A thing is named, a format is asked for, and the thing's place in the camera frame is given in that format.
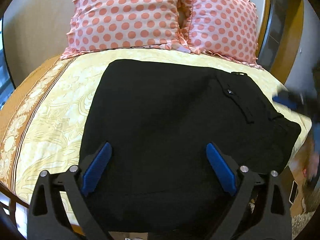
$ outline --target yellow bedspread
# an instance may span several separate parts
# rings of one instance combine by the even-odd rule
[[[245,72],[270,101],[283,87],[267,71],[174,50],[116,49],[58,61],[25,96],[0,144],[0,181],[22,200],[30,203],[41,170],[57,173],[78,164],[84,124],[100,78],[110,62],[124,58]],[[311,121],[284,106],[274,106],[301,126],[301,134],[292,149],[292,160],[311,128]],[[71,223],[77,224],[66,194],[62,198]]]

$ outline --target black pants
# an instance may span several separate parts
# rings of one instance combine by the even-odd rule
[[[113,147],[87,205],[106,231],[215,220],[228,195],[206,145],[214,142],[253,171],[281,172],[300,132],[246,74],[116,60],[101,78],[84,128],[80,161],[103,141]]]

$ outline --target pillow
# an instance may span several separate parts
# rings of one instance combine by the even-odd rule
[[[181,29],[185,48],[262,68],[255,56],[255,4],[249,0],[181,0],[181,6],[187,15]]]
[[[179,44],[178,0],[74,0],[66,59],[128,47],[171,49]]]

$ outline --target blue object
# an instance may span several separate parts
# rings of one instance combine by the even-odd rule
[[[112,155],[112,147],[110,143],[106,143],[100,152],[98,152],[95,159],[82,176],[81,193],[87,196],[89,193],[94,192],[103,171],[105,170]]]
[[[281,98],[279,96],[274,96],[272,98],[272,100],[277,102],[277,103],[279,103],[279,104],[281,104],[281,105],[287,106],[291,110],[296,110],[297,107],[298,107],[296,103],[290,101],[289,99]]]
[[[207,145],[206,151],[207,158],[216,173],[223,190],[228,192],[231,196],[234,196],[237,192],[236,176],[212,143]]]
[[[315,143],[315,153],[320,154],[320,123],[313,122],[312,124],[312,135]]]

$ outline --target window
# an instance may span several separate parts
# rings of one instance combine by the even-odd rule
[[[0,20],[0,110],[9,96],[14,91],[13,83],[7,69],[7,64],[4,59],[4,51],[2,44],[2,19]]]

